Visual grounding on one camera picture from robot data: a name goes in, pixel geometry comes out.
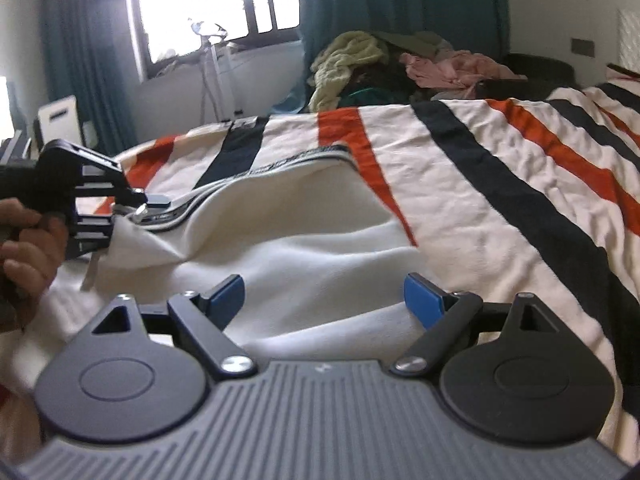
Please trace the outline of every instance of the teal curtain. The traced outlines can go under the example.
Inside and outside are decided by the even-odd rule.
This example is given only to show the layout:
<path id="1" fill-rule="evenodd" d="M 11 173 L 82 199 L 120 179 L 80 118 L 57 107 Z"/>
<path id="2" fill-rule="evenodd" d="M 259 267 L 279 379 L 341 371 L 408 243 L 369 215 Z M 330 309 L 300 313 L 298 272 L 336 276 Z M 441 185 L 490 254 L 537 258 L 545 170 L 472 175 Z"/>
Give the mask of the teal curtain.
<path id="1" fill-rule="evenodd" d="M 81 121 L 93 121 L 98 150 L 135 146 L 133 120 L 114 44 L 114 7 L 123 0 L 42 0 L 42 42 L 52 100 L 75 95 Z"/>
<path id="2" fill-rule="evenodd" d="M 509 50 L 508 0 L 300 0 L 307 66 L 348 30 L 430 30 L 458 50 L 499 58 Z"/>

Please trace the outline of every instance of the pink blanket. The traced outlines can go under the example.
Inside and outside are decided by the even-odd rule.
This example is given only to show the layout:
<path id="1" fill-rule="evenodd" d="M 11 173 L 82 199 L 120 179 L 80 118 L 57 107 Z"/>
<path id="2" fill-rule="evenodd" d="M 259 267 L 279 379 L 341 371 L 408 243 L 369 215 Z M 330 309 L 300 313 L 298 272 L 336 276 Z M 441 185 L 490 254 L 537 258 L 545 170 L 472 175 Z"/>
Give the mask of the pink blanket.
<path id="1" fill-rule="evenodd" d="M 463 90 L 460 96 L 463 99 L 474 97 L 474 86 L 482 79 L 526 79 L 490 57 L 468 50 L 451 52 L 447 59 L 439 62 L 404 53 L 400 62 L 406 65 L 406 74 L 420 88 Z"/>

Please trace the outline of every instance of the metal screw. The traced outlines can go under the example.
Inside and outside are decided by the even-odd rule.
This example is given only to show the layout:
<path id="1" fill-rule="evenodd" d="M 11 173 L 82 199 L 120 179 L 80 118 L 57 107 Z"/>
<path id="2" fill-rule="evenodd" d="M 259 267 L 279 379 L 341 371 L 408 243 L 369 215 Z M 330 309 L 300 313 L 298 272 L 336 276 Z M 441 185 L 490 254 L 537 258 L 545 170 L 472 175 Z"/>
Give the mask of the metal screw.
<path id="1" fill-rule="evenodd" d="M 399 372 L 415 374 L 423 371 L 427 367 L 427 361 L 422 357 L 409 355 L 399 358 L 398 361 L 396 361 L 395 367 Z"/>
<path id="2" fill-rule="evenodd" d="M 232 355 L 225 358 L 220 363 L 222 368 L 228 374 L 244 374 L 254 367 L 254 362 L 245 355 Z"/>

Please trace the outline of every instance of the wall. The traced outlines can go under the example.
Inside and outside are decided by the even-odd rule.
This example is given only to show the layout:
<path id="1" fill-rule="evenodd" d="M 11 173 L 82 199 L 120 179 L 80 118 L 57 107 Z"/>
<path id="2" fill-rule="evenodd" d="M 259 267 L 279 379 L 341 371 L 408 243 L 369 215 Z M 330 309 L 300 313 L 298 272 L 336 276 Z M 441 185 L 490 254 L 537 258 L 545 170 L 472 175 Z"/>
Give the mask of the wall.
<path id="1" fill-rule="evenodd" d="M 640 0 L 510 0 L 511 50 L 564 60 L 583 85 L 602 81 L 618 61 L 619 8 L 640 12 Z M 594 41 L 596 59 L 572 54 L 571 38 Z"/>
<path id="2" fill-rule="evenodd" d="M 299 41 L 250 50 L 232 56 L 230 65 L 244 116 L 267 114 L 302 76 L 303 51 Z M 209 87 L 215 85 L 208 78 Z M 137 84 L 131 93 L 138 140 L 184 133 L 200 125 L 202 74 L 197 66 L 182 66 L 173 73 Z M 205 122 L 215 121 L 206 99 Z"/>
<path id="3" fill-rule="evenodd" d="M 39 5 L 40 0 L 0 0 L 0 75 L 15 84 L 18 105 L 29 124 L 48 102 Z"/>

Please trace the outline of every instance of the window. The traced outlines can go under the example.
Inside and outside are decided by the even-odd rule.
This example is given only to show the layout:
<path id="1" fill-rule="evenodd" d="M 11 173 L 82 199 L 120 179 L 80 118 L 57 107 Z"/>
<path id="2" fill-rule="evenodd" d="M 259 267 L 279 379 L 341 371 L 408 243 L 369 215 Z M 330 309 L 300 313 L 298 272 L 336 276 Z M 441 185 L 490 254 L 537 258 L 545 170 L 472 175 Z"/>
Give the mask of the window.
<path id="1" fill-rule="evenodd" d="M 200 37 L 189 20 L 219 23 L 228 40 L 248 48 L 298 38 L 298 0 L 138 0 L 149 61 L 198 50 Z"/>

